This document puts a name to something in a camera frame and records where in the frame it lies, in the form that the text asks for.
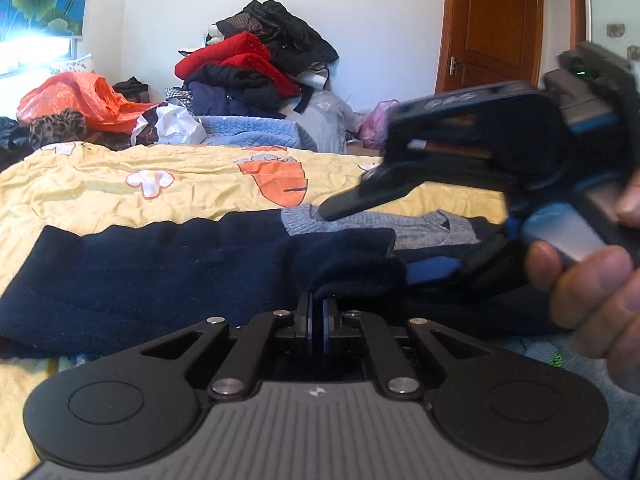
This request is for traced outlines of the person right hand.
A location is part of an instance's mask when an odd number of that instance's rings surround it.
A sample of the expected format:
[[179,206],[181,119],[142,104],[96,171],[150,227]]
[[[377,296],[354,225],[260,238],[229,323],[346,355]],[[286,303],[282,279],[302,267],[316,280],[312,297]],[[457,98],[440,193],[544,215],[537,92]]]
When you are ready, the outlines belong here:
[[550,292],[551,321],[572,332],[574,348],[603,360],[613,382],[639,392],[639,270],[624,248],[606,246],[570,268],[546,242],[531,244],[525,271],[534,287]]

